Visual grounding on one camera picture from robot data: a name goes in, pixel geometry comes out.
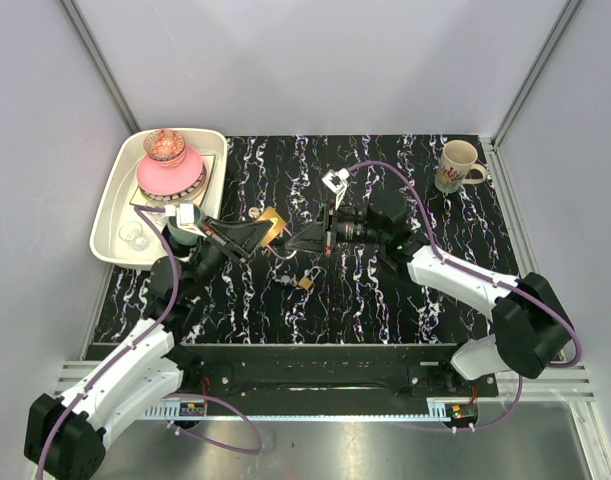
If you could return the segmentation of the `small brass padlock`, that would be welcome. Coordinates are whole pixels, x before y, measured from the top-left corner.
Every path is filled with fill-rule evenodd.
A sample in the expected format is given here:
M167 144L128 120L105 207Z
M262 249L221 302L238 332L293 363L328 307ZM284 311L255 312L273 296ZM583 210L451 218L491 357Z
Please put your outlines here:
M305 291L310 290L313 287L316 278L322 271L323 268L320 266L313 266L310 269L307 269L301 279L297 282L296 286Z

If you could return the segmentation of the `large brass padlock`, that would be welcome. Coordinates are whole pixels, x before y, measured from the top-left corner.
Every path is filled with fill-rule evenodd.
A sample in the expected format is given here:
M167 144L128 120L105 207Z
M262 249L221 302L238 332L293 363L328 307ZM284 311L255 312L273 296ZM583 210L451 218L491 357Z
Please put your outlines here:
M277 259L282 261L291 260L295 257L296 252L294 250L288 250L285 248L284 253L279 253L276 250L276 242L278 240L283 240L284 235L291 237L292 234L288 230L286 220L274 207L266 207L263 210L261 210L259 207L251 207L248 210L248 215L254 222L265 222L270 224L270 228L261 240L260 244L264 251L271 253Z

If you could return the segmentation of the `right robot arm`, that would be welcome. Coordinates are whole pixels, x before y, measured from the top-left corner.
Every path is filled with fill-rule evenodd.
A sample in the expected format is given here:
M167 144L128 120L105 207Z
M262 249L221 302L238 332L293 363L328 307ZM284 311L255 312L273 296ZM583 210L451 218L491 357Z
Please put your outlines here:
M371 244L381 266L393 276L438 290L475 309L493 326L492 334L459 346L439 384L461 396L475 380L512 371L536 379L571 341L572 326L549 282L531 272L504 275L432 248L407 224L409 209L384 194L364 212L328 204L317 218L287 241L287 248L328 256L339 244Z

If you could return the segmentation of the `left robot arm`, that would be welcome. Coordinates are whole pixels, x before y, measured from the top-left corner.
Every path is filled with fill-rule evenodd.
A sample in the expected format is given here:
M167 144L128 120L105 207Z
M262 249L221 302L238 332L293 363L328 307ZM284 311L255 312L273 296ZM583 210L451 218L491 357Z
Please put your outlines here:
M233 385L232 363L207 360L182 344L193 311L190 290L220 273L227 261L249 260L271 228L268 220L196 220L184 228L198 238L194 266L174 255L169 236L160 238L166 254L150 270L145 318L73 386L31 404L24 455L35 464L36 478L91 478L113 442L168 398L181 403L178 413L163 416L168 422L190 421L209 403L223 403Z

